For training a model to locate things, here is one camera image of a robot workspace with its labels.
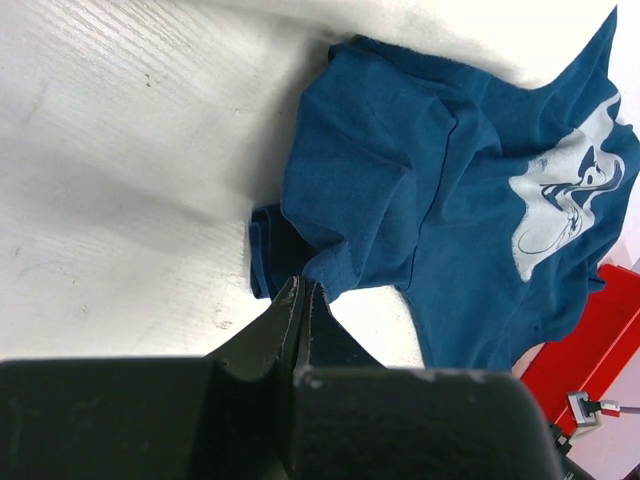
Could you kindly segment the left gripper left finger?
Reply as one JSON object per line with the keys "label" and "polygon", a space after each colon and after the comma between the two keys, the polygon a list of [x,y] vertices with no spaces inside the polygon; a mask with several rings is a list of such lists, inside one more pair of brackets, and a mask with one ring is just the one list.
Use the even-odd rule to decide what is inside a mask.
{"label": "left gripper left finger", "polygon": [[284,479],[305,284],[201,357],[1,365],[5,479]]}

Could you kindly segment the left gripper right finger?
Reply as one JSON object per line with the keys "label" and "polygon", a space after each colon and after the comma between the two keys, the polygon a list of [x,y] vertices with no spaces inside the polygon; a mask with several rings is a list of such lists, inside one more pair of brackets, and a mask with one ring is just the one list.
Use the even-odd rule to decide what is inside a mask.
{"label": "left gripper right finger", "polygon": [[515,377],[380,365],[308,283],[293,372],[297,479],[559,479],[550,428]]}

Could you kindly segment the blue printed t-shirt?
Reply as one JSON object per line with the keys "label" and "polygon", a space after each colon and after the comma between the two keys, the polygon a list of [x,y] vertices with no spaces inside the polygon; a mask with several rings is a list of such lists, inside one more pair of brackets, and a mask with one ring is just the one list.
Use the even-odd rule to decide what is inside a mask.
{"label": "blue printed t-shirt", "polygon": [[302,92],[280,200],[249,226],[250,282],[330,300],[392,286],[426,365],[508,371],[577,326],[639,172],[608,75],[610,15],[549,85],[358,36]]}

